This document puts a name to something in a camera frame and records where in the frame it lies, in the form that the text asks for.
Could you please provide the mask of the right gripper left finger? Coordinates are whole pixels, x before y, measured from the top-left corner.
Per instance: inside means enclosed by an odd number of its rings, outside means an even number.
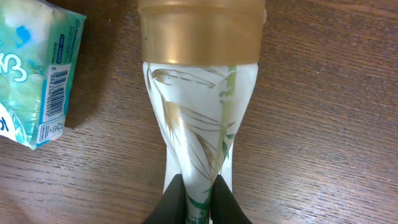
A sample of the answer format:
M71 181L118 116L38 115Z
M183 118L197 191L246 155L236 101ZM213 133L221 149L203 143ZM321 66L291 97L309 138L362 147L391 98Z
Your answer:
M155 209L142 224L185 224L186 190L181 174L176 174Z

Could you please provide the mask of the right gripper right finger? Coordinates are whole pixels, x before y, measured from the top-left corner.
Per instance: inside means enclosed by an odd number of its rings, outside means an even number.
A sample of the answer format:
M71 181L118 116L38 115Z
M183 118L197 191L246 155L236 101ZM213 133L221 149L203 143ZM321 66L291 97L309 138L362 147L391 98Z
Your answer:
M252 224L221 175L212 186L210 217L213 224Z

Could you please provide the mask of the white green tube brown cap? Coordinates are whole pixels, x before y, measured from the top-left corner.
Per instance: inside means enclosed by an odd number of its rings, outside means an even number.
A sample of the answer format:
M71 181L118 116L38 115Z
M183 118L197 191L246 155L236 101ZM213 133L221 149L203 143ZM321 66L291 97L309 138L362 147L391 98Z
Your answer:
M265 0L141 0L143 74L166 145L164 191L176 174L185 223L213 223L211 190L232 191L233 147L257 80Z

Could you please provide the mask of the small teal tissue pack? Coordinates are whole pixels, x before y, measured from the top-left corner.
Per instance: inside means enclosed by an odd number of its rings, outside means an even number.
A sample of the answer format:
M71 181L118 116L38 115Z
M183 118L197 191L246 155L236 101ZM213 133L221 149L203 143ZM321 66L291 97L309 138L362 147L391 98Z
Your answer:
M64 133L86 16L1 0L1 135L31 149Z

